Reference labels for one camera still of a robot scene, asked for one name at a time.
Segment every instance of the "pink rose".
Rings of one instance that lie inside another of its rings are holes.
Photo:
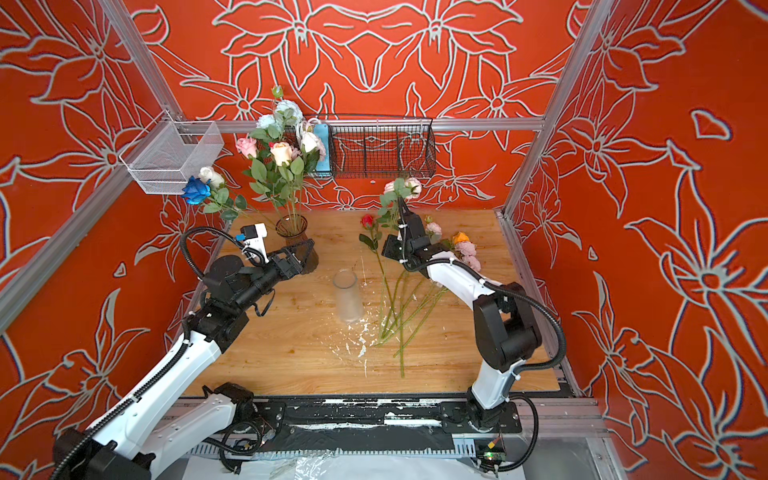
[[[462,258],[462,262],[469,265],[475,272],[480,271],[480,260],[477,259],[477,257],[474,257],[472,255],[468,255],[466,257]]]
[[[442,228],[435,222],[427,223],[427,231],[433,235],[442,235]]]
[[[255,157],[257,155],[256,139],[240,138],[235,142],[235,148],[246,157]]]
[[[475,244],[472,242],[458,242],[454,248],[465,257],[474,257],[478,254]]]

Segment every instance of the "red wall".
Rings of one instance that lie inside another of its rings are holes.
[[[268,111],[275,84],[307,114],[543,115],[589,5],[125,3],[184,113],[216,120],[257,119]],[[502,205],[532,138],[531,132],[487,131],[439,136],[436,176],[417,204]],[[233,136],[228,141],[233,144]],[[236,157],[218,164],[248,190],[240,175],[244,162]],[[374,198],[367,196],[382,191],[370,180],[309,184],[308,204],[318,208],[365,207]]]
[[[515,211],[632,478],[765,478],[768,10],[619,0]]]
[[[86,0],[3,2],[0,85],[1,289],[159,108]],[[196,222],[179,197],[130,185],[0,336],[0,478],[47,478],[54,436],[87,427],[159,360],[197,284],[177,243]],[[204,264],[212,239],[195,240]]]

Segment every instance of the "rose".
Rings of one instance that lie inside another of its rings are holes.
[[[301,137],[301,146],[304,147],[306,153],[319,148],[322,144],[323,142],[311,131],[304,132],[304,135]]]
[[[437,236],[442,235],[442,228],[440,228],[440,226],[435,222],[427,223],[427,231],[433,235],[437,235]]]
[[[370,230],[373,228],[373,215],[363,215],[360,219],[360,223],[362,224],[362,227],[366,230]]]
[[[478,254],[475,244],[472,242],[458,242],[453,246],[461,255],[466,257],[474,257]]]
[[[257,155],[256,140],[253,138],[240,138],[235,142],[235,148],[246,157],[255,157]]]
[[[469,237],[467,237],[466,233],[458,232],[456,235],[453,236],[454,245],[456,245],[459,242],[469,242]]]
[[[480,260],[477,259],[477,257],[474,257],[472,255],[468,255],[466,257],[462,257],[462,262],[466,263],[470,266],[475,272],[480,271]]]
[[[189,205],[199,205],[203,203],[203,200],[210,196],[210,187],[208,187],[201,179],[190,177],[187,181],[187,186],[182,188],[184,198]]]
[[[270,152],[275,158],[275,163],[278,167],[290,164],[290,161],[293,158],[293,147],[291,147],[288,142],[279,141],[270,146]]]
[[[419,179],[414,177],[406,178],[406,187],[411,189],[411,194],[406,197],[406,200],[419,198],[419,195],[422,192],[422,183]]]
[[[222,177],[213,168],[210,167],[201,168],[199,178],[205,184],[209,184],[213,188],[218,188],[224,185],[224,177]]]

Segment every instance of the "wooden table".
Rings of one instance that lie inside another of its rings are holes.
[[[483,274],[504,283],[518,281],[492,211],[418,213],[422,218],[431,214],[445,235],[466,232],[478,245]],[[376,255],[358,240],[364,231],[359,222],[363,214],[305,214],[310,225],[307,233],[315,240],[319,254],[317,270],[280,283],[265,317],[259,318],[251,310],[250,321],[237,340],[197,377],[186,394],[199,395],[203,384],[215,388],[224,382],[238,383],[258,395],[466,391],[475,381],[482,359],[475,346],[472,311],[451,293],[440,299],[406,348],[405,378],[400,376],[399,359],[392,356],[399,349],[398,339],[373,345],[378,338],[382,275]],[[260,214],[241,217],[234,222],[232,232],[239,233],[244,224],[261,221]],[[284,245],[284,240],[270,230],[267,251]],[[238,253],[230,243],[221,251],[221,255]],[[382,263],[387,279],[394,283],[401,266],[386,258]],[[352,325],[342,323],[335,313],[331,279],[342,268],[356,272],[366,306],[364,319]],[[547,358],[539,348],[531,361]],[[551,370],[540,370],[524,372],[514,389],[555,391],[559,387]]]

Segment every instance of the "white rose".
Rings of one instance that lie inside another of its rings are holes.
[[[321,143],[320,139],[311,131],[304,132],[301,137],[301,146],[304,147],[306,153],[318,148],[319,143]]]
[[[272,153],[272,156],[275,157],[275,163],[277,166],[282,167],[290,164],[293,147],[291,147],[288,142],[281,141],[277,142],[276,144],[272,144],[270,152]]]
[[[210,185],[213,188],[218,188],[224,185],[224,177],[216,173],[216,171],[211,167],[203,167],[200,169],[200,178],[204,184],[207,184],[208,181],[210,181]]]
[[[406,197],[406,200],[413,200],[419,198],[422,192],[422,183],[414,177],[406,178],[406,187],[411,189],[411,194]]]

